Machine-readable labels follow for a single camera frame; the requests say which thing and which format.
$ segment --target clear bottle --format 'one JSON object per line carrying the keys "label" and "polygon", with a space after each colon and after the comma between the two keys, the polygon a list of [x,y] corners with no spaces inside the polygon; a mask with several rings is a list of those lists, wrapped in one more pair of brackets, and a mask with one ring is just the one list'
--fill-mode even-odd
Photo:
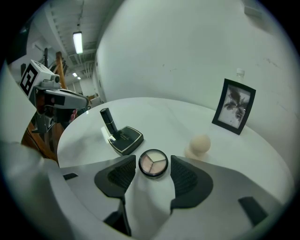
{"label": "clear bottle", "polygon": [[244,83],[245,70],[241,68],[236,69],[235,81],[238,83]]}

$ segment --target gold trim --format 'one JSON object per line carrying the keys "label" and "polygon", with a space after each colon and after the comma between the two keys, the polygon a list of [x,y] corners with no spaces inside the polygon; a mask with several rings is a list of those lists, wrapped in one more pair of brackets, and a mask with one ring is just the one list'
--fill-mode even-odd
{"label": "gold trim", "polygon": [[[113,120],[112,120],[112,122],[113,122]],[[105,125],[112,124],[112,122],[110,122],[110,123],[106,123]]]}
{"label": "gold trim", "polygon": [[132,130],[134,130],[134,131],[136,131],[137,133],[139,133],[140,136],[139,136],[132,144],[130,144],[128,147],[126,147],[123,151],[121,151],[120,149],[116,148],[116,147],[113,145],[113,143],[110,141],[110,138],[111,138],[112,136],[110,136],[110,137],[108,138],[109,143],[110,143],[111,146],[112,146],[113,148],[115,148],[119,153],[125,152],[128,148],[130,148],[130,147],[131,147],[137,140],[139,140],[139,138],[142,136],[142,134],[141,134],[139,131],[135,130],[135,129],[132,128],[132,127],[125,126],[124,128],[131,128]]}

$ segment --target black cap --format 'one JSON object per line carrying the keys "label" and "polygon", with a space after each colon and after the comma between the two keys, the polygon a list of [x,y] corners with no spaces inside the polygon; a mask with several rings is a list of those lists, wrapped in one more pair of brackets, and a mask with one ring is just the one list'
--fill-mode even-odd
{"label": "black cap", "polygon": [[111,115],[111,112],[109,111],[109,108],[103,108],[101,111],[101,116],[103,118],[103,121],[105,124],[109,124],[113,121],[113,117]]}

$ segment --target palm tree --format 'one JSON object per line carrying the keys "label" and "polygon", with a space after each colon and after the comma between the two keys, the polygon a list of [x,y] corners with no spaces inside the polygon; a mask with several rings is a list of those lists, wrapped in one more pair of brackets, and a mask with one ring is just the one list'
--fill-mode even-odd
{"label": "palm tree", "polygon": [[238,88],[233,86],[228,86],[228,89],[230,91],[230,94],[228,97],[230,97],[230,102],[226,103],[224,107],[227,110],[233,110],[236,109],[235,117],[240,121],[242,117],[245,115],[246,108],[249,102],[245,102],[245,98],[240,98],[240,92]]}

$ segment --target black picture frame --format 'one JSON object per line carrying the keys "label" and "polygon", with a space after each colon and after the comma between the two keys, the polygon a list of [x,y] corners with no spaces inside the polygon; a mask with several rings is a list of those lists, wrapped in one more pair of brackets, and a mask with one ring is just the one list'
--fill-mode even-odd
{"label": "black picture frame", "polygon": [[[233,87],[236,87],[236,88],[239,88],[239,89],[242,89],[244,91],[247,91],[250,93],[250,99],[249,99],[249,102],[248,102],[248,105],[246,107],[246,110],[245,110],[245,114],[244,114],[244,117],[243,119],[241,120],[241,123],[239,125],[239,128],[235,128],[233,126],[230,126],[222,121],[219,121],[219,116],[220,116],[220,113],[223,109],[223,106],[224,106],[224,102],[225,102],[225,99],[226,99],[226,94],[227,94],[227,90],[228,90],[228,87],[229,86],[233,86]],[[232,81],[232,80],[229,80],[229,79],[224,79],[224,85],[223,85],[223,90],[222,90],[222,94],[221,94],[221,98],[220,98],[220,101],[219,101],[219,104],[217,106],[217,111],[216,111],[216,114],[212,120],[212,123],[215,124],[215,125],[218,125],[222,128],[225,128],[237,135],[240,135],[240,133],[242,132],[246,122],[247,122],[247,119],[248,119],[248,116],[251,112],[251,108],[252,108],[252,105],[253,105],[253,102],[254,102],[254,97],[255,97],[255,93],[256,93],[256,90],[253,89],[253,88],[250,88],[244,84],[241,84],[239,82],[235,82],[235,81]]]}

